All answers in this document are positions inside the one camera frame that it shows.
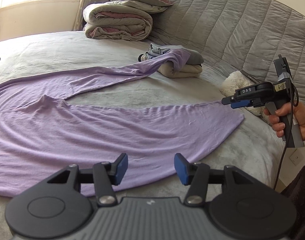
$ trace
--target gray quilted headboard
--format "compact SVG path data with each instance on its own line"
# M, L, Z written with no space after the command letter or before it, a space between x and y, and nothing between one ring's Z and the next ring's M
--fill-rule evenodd
M150 40L195 49L210 66L224 61L260 81L277 80L273 60L282 54L305 103L305 16L275 0L171 1L153 15Z

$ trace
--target lavender shirt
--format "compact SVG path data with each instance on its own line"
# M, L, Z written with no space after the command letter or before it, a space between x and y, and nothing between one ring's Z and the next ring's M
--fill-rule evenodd
M115 190L174 174L175 153L190 162L208 155L241 123L239 111L220 102L136 110L65 101L144 78L167 60L180 70L189 56L174 49L124 67L60 71L0 84L0 195L15 196L68 164L90 168L122 152L129 156L129 168ZM84 187L83 193L92 195L92 188Z

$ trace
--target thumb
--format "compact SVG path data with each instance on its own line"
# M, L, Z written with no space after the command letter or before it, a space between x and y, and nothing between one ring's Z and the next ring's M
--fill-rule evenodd
M284 104L280 109L276 110L275 113L278 116L285 116L287 114L290 114L291 112L291 103L288 102Z

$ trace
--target pink and gray comforter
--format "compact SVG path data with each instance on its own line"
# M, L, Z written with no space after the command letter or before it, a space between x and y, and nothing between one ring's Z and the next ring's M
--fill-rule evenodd
M91 4L83 12L87 38L141 41L151 32L153 19L137 8L116 4Z

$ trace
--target blue gripper pad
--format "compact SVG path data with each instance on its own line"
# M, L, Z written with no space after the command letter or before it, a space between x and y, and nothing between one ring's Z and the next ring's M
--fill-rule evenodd
M180 156L176 154L174 156L174 168L177 172L177 175L183 185L188 185L188 171L187 165L180 159Z
M123 157L123 159L117 165L114 185L119 185L122 182L127 169L128 169L128 155L125 155L125 157Z
M250 104L250 100L242 100L240 102L232 103L230 106L231 108L235 109L245 106L251 106L251 104Z

